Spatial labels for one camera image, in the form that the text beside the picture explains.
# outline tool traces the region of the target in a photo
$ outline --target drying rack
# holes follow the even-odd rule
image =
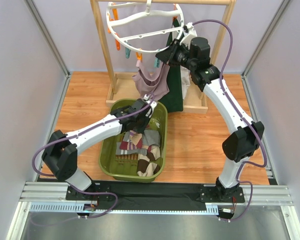
[[[152,3],[163,4],[202,4],[202,5],[219,5],[226,6],[222,21],[228,24],[233,12],[236,0],[152,0]],[[94,15],[95,24],[99,33],[100,43],[105,59],[105,64],[111,80],[111,86],[106,99],[106,105],[112,106],[117,100],[120,99],[137,99],[139,92],[135,88],[132,76],[135,72],[114,72],[109,47],[106,41],[106,33],[104,30],[101,10],[98,2],[108,2],[108,0],[90,0],[91,7]],[[126,2],[124,0],[116,0],[115,2]],[[146,3],[146,0],[134,0],[136,3]],[[226,29],[223,26],[219,27],[219,31],[215,40],[215,44],[211,54],[211,64],[215,64],[216,58],[220,51]],[[204,114],[208,111],[207,97],[201,93],[199,88],[191,82],[191,86],[187,91],[184,100],[183,112]]]

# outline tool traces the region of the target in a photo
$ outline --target dark green cloth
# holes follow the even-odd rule
[[[173,26],[179,27],[180,24],[178,20],[173,21]],[[170,33],[167,46],[172,43],[172,33]],[[183,111],[183,98],[182,98],[182,84],[181,84],[181,71],[180,66],[170,67],[167,85],[169,87],[169,93],[164,95],[159,102],[165,105],[168,113],[182,112]]]

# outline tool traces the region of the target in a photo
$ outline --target robotic arm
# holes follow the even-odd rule
[[[226,200],[233,196],[239,186],[236,175],[242,162],[248,161],[259,147],[255,135],[242,119],[252,125],[260,139],[264,126],[260,121],[253,122],[231,94],[225,80],[220,81],[220,71],[210,64],[208,40],[197,37],[192,23],[184,26],[184,34],[182,40],[175,39],[166,50],[157,53],[156,57],[170,66],[180,65],[190,70],[192,81],[213,101],[226,122],[231,135],[222,144],[226,160],[223,171],[216,180],[214,193],[220,200]]]
[[[141,109],[148,104],[151,104],[150,107],[142,111]],[[62,133],[58,130],[52,134],[49,143],[66,136],[84,135],[46,148],[42,159],[57,180],[68,182],[81,191],[96,192],[96,187],[92,184],[89,176],[78,168],[78,156],[86,149],[108,137],[130,130],[135,130],[138,133],[144,132],[156,106],[157,103],[155,101],[151,103],[146,95],[143,99],[136,100],[132,106],[116,109],[102,120],[80,130],[68,133]]]

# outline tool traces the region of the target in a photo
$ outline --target green basket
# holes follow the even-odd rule
[[[135,100],[133,99],[121,99],[115,102],[111,111],[127,106],[132,105]],[[138,155],[115,155],[116,152],[116,143],[121,142],[124,136],[124,133],[117,136],[112,136],[105,139],[102,143],[99,165],[101,170],[115,178],[116,180],[121,181],[131,181],[131,182],[140,182],[140,183],[150,183],[155,180],[157,176],[161,174],[165,165],[165,152],[166,152],[166,136],[167,136],[167,123],[168,123],[168,113],[165,106],[162,103],[158,102],[153,116],[150,120],[150,127],[153,130],[158,130],[161,136],[161,157],[155,161],[161,169],[160,171],[153,176],[138,176],[136,173],[137,164],[138,164]]]

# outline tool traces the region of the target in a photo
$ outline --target gray floor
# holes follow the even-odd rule
[[[237,207],[239,213],[243,207]],[[38,224],[53,224],[75,213],[33,215]],[[224,223],[215,216],[108,214],[96,219],[72,220],[50,227],[27,223],[23,240],[285,240],[289,239],[279,207],[253,206],[243,219]]]

